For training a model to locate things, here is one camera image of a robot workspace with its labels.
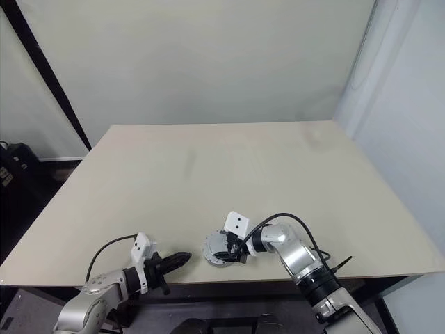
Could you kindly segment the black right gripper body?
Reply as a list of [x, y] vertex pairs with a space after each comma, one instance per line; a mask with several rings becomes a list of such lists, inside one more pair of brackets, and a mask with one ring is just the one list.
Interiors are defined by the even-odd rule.
[[234, 242], [233, 252], [228, 253], [237, 254], [240, 257], [238, 262], [245, 263], [248, 256], [248, 250], [243, 240], [232, 232], [227, 233], [227, 239]]

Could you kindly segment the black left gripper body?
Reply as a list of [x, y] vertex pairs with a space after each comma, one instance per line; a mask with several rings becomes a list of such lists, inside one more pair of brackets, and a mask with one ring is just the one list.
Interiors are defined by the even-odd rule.
[[168, 261], [155, 252], [149, 260], [144, 261], [144, 273], [147, 279], [147, 286], [150, 290], [160, 288], [164, 295], [169, 295], [170, 288], [165, 281]]

